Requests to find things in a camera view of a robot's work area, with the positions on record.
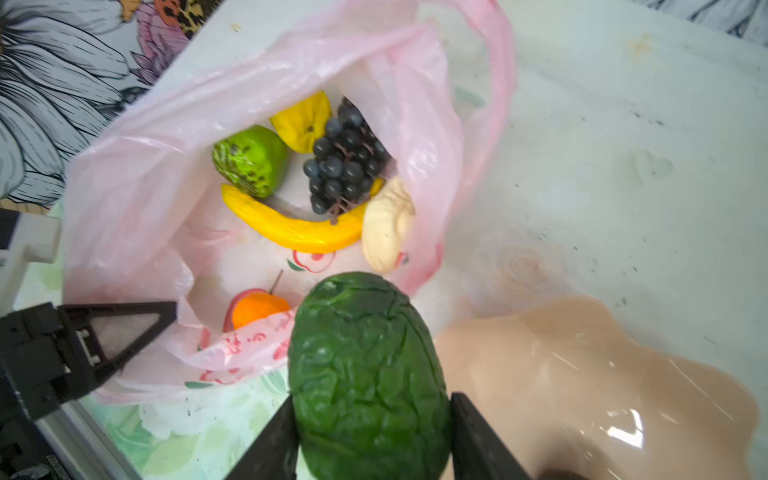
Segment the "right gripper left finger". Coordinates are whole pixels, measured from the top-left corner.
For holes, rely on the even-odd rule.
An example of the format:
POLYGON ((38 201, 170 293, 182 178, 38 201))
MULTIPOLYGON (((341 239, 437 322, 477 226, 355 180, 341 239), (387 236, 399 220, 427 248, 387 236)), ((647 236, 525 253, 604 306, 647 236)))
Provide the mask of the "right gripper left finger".
POLYGON ((226 480, 296 480, 299 433, 289 395, 226 480))

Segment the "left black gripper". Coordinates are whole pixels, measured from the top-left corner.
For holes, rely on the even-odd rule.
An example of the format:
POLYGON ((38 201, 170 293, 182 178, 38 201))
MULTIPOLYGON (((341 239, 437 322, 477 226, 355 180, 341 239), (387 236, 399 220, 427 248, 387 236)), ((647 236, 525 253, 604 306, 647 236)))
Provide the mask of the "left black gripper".
POLYGON ((177 319, 177 303, 40 304, 1 318, 1 477, 70 479, 36 422, 106 384, 177 319))

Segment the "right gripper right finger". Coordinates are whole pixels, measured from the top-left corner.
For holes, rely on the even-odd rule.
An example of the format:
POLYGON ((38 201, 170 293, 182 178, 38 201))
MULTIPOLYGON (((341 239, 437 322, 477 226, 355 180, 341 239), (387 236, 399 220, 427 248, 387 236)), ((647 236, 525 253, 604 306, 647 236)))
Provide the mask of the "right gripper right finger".
POLYGON ((451 394, 451 414, 455 480, 531 479, 466 394, 451 394))

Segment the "pink petal-shaped bowl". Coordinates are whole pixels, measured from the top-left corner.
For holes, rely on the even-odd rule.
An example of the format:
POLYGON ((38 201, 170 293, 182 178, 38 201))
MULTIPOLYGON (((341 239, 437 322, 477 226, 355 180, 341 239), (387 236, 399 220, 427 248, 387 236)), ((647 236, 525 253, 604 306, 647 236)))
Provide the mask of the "pink petal-shaped bowl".
POLYGON ((589 297, 457 322, 437 338, 466 394, 533 477, 747 479, 758 407, 731 376, 639 345, 589 297))

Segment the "fake green lime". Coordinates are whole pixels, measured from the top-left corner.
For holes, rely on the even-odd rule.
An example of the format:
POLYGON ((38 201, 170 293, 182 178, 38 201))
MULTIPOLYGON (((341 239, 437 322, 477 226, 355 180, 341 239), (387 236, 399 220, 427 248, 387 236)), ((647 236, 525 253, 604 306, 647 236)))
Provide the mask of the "fake green lime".
POLYGON ((301 451, 317 479, 438 479, 452 421, 430 331, 386 279, 319 282, 295 316, 288 383, 301 451))

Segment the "fake orange fruit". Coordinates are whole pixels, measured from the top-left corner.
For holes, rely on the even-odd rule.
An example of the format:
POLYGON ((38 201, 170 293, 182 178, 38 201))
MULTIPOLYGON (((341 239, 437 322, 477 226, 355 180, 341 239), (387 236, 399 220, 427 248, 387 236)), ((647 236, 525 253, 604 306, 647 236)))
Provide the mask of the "fake orange fruit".
POLYGON ((289 311, 291 304, 274 294, 282 275, 283 271, 280 271, 267 290, 254 288, 237 294, 227 309, 223 331, 230 332, 271 315, 289 311))

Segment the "pink plastic bag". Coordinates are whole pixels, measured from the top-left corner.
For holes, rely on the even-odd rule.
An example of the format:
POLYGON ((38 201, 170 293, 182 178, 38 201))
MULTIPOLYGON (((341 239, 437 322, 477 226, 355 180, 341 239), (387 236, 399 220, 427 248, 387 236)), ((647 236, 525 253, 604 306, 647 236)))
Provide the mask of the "pink plastic bag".
POLYGON ((334 87, 393 157, 416 218, 390 280, 416 293, 439 270, 446 230, 485 173, 517 86, 512 25, 494 1, 455 1, 485 42, 491 101, 454 107, 439 32, 415 1, 342 1, 237 64, 154 89, 75 160, 64 196, 68 303, 174 300, 178 318, 104 386, 107 404, 154 403, 237 383, 285 363, 289 315, 224 332, 229 300, 282 275, 301 299, 319 280, 287 250, 246 235, 224 204, 214 143, 334 87))

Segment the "fake yellow banana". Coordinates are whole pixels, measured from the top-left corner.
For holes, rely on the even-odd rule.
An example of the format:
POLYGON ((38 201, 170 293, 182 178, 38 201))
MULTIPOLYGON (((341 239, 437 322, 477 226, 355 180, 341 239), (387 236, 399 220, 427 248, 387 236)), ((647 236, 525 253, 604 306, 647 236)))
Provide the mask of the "fake yellow banana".
POLYGON ((273 243, 301 253, 326 254, 361 239, 368 205, 343 213, 335 220, 309 221, 285 216, 230 184, 220 187, 224 204, 248 226, 273 243))

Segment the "fake pale pear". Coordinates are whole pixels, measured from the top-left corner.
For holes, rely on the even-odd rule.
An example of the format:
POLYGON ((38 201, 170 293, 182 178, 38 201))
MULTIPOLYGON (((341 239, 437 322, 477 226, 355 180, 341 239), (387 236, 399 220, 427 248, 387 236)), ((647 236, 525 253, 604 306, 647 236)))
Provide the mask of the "fake pale pear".
POLYGON ((362 225, 362 250, 369 266, 387 274, 398 265, 415 208, 399 176, 389 179, 368 202, 362 225))

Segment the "fake green custard apple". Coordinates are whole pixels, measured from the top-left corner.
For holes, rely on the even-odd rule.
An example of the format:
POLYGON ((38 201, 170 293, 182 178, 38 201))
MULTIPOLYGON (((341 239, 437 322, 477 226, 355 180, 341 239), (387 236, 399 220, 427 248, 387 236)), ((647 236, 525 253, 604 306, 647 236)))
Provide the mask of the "fake green custard apple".
POLYGON ((216 170, 238 190, 257 199, 273 195, 285 179, 289 149, 272 130, 254 125, 217 142, 216 170))

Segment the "fake yellow lemon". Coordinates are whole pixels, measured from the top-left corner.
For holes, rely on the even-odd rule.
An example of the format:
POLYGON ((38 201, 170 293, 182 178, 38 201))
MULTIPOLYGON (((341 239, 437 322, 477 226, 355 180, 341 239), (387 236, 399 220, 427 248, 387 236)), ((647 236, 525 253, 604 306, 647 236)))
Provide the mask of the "fake yellow lemon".
POLYGON ((293 151, 312 153, 317 139, 325 135, 332 116, 327 95, 318 91, 270 118, 279 138, 293 151))

